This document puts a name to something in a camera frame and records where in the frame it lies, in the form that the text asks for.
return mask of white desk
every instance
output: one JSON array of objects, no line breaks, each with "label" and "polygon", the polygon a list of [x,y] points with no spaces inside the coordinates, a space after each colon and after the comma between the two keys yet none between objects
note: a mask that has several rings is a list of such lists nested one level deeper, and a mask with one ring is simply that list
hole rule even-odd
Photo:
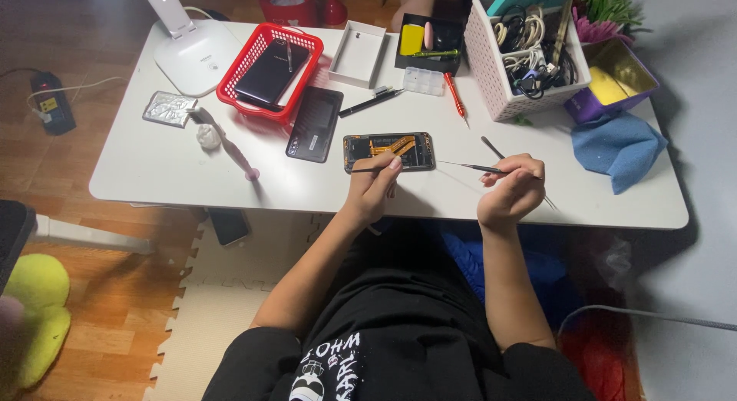
[{"label": "white desk", "polygon": [[[226,23],[244,43],[255,24]],[[371,97],[366,89],[327,80],[327,65],[335,54],[341,30],[304,29],[323,40],[325,65],[316,86],[342,91],[343,106]],[[336,212],[345,201],[349,176],[343,170],[342,140],[349,134],[429,132],[436,158],[442,161],[493,165],[494,153],[482,144],[485,135],[504,155],[529,152],[545,161],[548,197],[524,219],[526,223],[578,226],[680,228],[688,214],[668,152],[650,173],[621,195],[613,195],[610,177],[584,170],[573,156],[573,121],[562,109],[530,115],[533,127],[495,123],[489,118],[474,78],[462,66],[456,77],[458,92],[468,110],[471,130],[456,113],[453,98],[405,92],[358,114],[338,119],[326,163],[288,158],[288,132],[269,123],[246,119],[221,103],[215,92],[200,98],[205,107],[261,171],[256,184],[221,149],[208,155],[195,139],[197,126],[180,129],[141,119],[155,91],[176,89],[156,66],[152,53],[165,37],[160,24],[151,29],[141,58],[107,137],[90,181],[90,193],[104,200],[165,203],[190,206],[270,208]],[[376,85],[402,86],[403,70],[394,67],[397,35],[389,34]],[[652,106],[645,101],[633,114],[659,129]],[[479,171],[438,163],[434,171],[406,172],[398,179],[397,197],[387,214],[411,217],[475,219],[476,204],[484,194]]]}]

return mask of green plush toy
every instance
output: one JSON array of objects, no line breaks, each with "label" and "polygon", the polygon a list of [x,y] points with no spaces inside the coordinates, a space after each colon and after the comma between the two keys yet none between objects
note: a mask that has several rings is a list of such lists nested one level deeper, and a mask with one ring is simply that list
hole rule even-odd
[{"label": "green plush toy", "polygon": [[30,388],[46,374],[69,331],[71,316],[64,307],[69,275],[56,258],[29,254],[16,262],[4,294],[23,303],[23,339],[16,343],[24,344],[24,353],[14,386]]}]

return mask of fingernail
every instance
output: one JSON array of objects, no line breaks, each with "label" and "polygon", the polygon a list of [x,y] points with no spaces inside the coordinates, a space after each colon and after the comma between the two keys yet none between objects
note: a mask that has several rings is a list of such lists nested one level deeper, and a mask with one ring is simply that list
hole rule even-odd
[{"label": "fingernail", "polygon": [[395,156],[389,164],[389,168],[395,170],[402,165],[402,159],[399,156]]}]

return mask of power strip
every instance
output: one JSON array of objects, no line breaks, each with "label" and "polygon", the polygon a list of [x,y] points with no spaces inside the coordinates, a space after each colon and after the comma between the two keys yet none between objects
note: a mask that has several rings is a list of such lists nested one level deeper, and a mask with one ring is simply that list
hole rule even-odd
[{"label": "power strip", "polygon": [[[31,92],[60,89],[61,80],[50,71],[39,71],[31,77]],[[43,116],[43,129],[51,135],[63,135],[77,127],[64,91],[52,91],[33,96],[36,108]]]}]

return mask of hand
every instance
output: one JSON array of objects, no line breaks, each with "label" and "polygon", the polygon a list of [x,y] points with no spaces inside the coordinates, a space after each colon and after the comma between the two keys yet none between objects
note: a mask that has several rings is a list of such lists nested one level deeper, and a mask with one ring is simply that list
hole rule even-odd
[{"label": "hand", "polygon": [[348,198],[341,211],[357,218],[364,226],[375,223],[384,215],[386,198],[394,198],[397,176],[402,171],[402,159],[392,152],[383,152],[373,158],[359,159],[354,170],[384,167],[381,172],[351,174]]},{"label": "hand", "polygon": [[499,185],[478,201],[478,222],[483,228],[512,228],[545,197],[545,164],[522,153],[502,159],[494,168],[509,174],[487,172],[479,179],[485,187],[497,181]]}]

